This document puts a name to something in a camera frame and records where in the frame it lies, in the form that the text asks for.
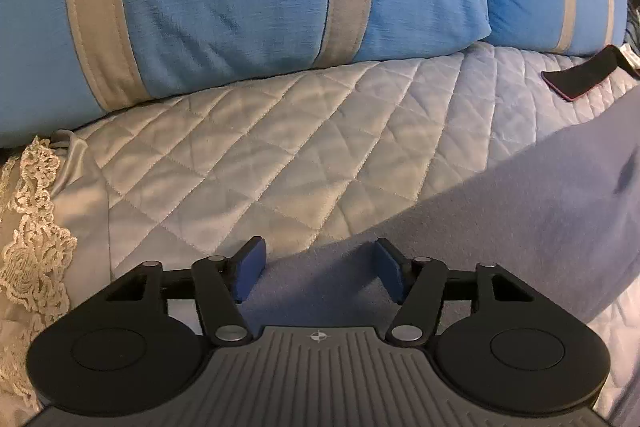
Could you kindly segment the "grey-blue fleece garment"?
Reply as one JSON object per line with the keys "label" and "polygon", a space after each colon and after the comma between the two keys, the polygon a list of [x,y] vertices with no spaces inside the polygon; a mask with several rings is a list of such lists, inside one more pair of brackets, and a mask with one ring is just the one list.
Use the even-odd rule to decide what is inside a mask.
{"label": "grey-blue fleece garment", "polygon": [[388,239],[457,270],[501,265],[589,324],[612,357],[598,411],[639,421],[639,95],[344,241],[270,263],[243,306],[266,325],[372,325],[395,313],[372,268]]}

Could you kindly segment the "quilted grey bedspread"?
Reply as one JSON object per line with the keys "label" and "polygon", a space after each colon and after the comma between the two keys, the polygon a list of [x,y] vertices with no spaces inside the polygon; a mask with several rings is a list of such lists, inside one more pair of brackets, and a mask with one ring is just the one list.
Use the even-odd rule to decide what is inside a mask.
{"label": "quilted grey bedspread", "polygon": [[616,70],[564,101],[542,75],[572,65],[480,43],[168,98],[3,152],[2,424],[37,412],[35,335],[138,263],[260,236],[270,265],[344,241],[639,94]]}

